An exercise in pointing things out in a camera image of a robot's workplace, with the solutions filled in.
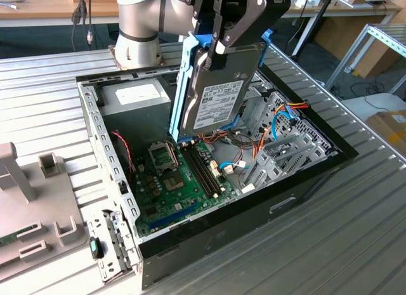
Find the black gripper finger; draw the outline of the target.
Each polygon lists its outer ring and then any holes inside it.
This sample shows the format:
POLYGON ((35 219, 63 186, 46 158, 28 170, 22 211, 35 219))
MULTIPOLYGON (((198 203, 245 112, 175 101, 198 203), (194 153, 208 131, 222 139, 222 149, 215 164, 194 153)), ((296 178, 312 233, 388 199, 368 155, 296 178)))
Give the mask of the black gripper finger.
POLYGON ((214 0, 206 70, 225 67, 228 56, 253 49, 267 29, 267 0, 214 0))
POLYGON ((189 0, 189 5, 193 8, 192 25, 195 34, 204 33, 204 25, 202 24, 203 0, 189 0))

